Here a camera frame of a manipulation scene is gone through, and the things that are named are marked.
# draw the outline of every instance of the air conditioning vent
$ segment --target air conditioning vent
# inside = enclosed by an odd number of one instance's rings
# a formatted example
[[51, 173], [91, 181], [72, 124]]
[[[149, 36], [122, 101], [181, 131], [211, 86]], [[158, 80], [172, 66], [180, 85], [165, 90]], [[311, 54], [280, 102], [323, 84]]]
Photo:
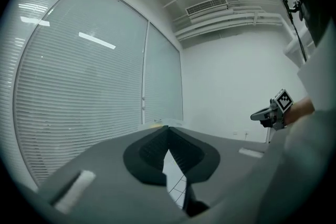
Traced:
[[219, 7], [227, 5], [227, 0], [208, 0], [202, 3], [198, 3], [194, 6], [191, 6], [189, 8], [186, 8], [186, 12], [188, 16], [194, 15], [198, 12], [202, 12], [206, 9], [213, 8], [213, 7]]

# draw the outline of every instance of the black cable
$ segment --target black cable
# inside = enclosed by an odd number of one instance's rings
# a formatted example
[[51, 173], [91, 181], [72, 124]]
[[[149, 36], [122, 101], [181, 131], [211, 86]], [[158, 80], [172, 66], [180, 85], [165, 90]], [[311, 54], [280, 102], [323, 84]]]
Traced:
[[303, 58], [304, 58], [304, 62], [307, 62], [307, 56], [306, 56], [306, 52], [304, 51], [304, 48], [303, 48], [303, 45], [302, 45], [302, 42], [301, 42], [301, 39], [299, 37], [299, 33], [294, 25], [294, 23], [292, 22], [293, 26], [294, 26], [294, 29], [295, 29], [295, 32], [296, 32], [296, 35], [298, 36], [298, 39], [299, 39], [299, 43], [300, 43], [300, 48], [301, 48], [301, 52], [302, 52], [302, 55], [303, 55]]

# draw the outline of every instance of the black and white square marker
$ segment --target black and white square marker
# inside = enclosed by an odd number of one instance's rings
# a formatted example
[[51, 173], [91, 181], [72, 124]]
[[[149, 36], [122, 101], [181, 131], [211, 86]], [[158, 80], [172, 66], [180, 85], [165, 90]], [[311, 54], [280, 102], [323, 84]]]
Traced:
[[283, 113], [293, 104], [293, 101], [286, 90], [282, 90], [278, 96], [276, 96], [275, 101]]

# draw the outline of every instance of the horizontal blinds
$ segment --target horizontal blinds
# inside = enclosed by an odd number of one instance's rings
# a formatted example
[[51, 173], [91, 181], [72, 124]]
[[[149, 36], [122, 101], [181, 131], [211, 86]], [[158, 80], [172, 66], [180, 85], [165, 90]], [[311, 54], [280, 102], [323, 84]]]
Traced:
[[180, 53], [150, 25], [146, 48], [145, 122], [182, 120]]
[[148, 22], [120, 0], [61, 0], [30, 39], [15, 91], [17, 136], [38, 183], [141, 124]]
[[39, 20], [57, 0], [11, 0], [0, 29], [0, 145], [2, 158], [13, 178], [36, 188], [22, 159], [13, 122], [13, 86], [24, 46]]

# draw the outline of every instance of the hand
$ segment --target hand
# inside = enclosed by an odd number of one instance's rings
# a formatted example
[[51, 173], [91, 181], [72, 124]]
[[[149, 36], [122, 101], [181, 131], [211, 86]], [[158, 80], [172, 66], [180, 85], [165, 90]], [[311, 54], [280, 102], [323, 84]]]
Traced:
[[294, 103], [284, 114], [285, 125], [289, 125], [305, 115], [309, 115], [315, 111], [314, 106], [309, 99], [305, 97], [297, 103]]

